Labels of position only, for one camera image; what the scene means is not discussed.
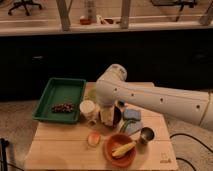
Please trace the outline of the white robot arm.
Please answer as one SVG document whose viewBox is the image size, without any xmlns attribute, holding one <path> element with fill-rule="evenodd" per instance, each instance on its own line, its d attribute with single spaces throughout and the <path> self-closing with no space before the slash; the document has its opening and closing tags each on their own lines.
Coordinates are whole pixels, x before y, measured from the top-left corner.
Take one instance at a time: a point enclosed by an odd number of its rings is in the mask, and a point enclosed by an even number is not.
<svg viewBox="0 0 213 171">
<path fill-rule="evenodd" d="M 110 65 L 96 81 L 96 99 L 101 107 L 116 101 L 129 103 L 213 132 L 213 93 L 142 86 L 126 82 L 127 71 Z"/>
</svg>

